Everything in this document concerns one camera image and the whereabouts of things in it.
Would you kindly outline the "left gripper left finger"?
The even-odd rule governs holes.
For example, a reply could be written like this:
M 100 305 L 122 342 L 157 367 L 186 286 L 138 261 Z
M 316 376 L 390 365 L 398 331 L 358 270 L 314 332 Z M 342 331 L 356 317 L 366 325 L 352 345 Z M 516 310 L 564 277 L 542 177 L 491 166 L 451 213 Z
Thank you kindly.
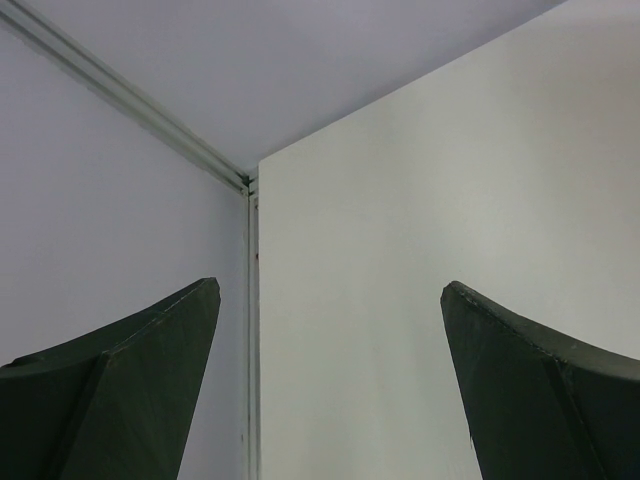
M 1 369 L 5 479 L 178 476 L 221 305 L 203 278 Z

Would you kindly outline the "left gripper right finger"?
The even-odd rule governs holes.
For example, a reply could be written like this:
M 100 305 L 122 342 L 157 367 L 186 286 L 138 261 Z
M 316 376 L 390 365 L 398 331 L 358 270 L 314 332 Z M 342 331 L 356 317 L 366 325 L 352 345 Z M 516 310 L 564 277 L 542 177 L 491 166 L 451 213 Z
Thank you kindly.
M 638 478 L 638 360 L 520 316 L 458 281 L 440 304 L 483 478 Z

